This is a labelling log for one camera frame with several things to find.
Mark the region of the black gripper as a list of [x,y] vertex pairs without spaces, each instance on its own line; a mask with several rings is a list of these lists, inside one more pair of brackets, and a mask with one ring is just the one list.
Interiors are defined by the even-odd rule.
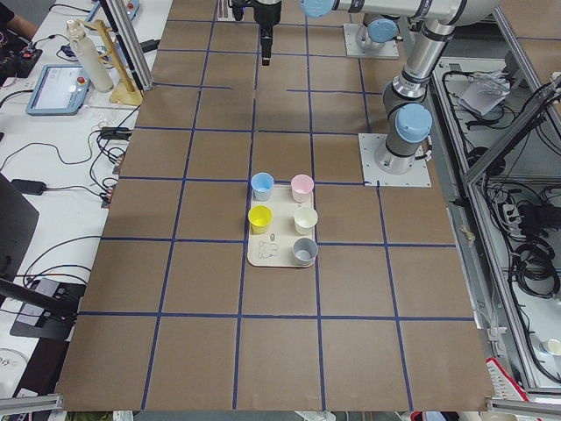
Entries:
[[254,20],[260,25],[261,65],[269,66],[273,48],[273,26],[281,20],[281,0],[255,0],[252,7]]

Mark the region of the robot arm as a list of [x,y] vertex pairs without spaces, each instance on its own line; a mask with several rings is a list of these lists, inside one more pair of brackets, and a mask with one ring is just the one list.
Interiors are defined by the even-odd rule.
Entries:
[[366,13],[355,36],[357,45],[366,51],[384,46],[397,36],[398,19],[393,15]]
[[332,11],[363,12],[408,18],[424,23],[406,64],[385,88],[383,104],[389,133],[374,154],[376,165],[389,174],[409,171],[418,147],[433,124],[430,112],[421,105],[430,75],[456,27],[471,25],[488,16],[498,1],[301,1],[302,12],[321,18]]

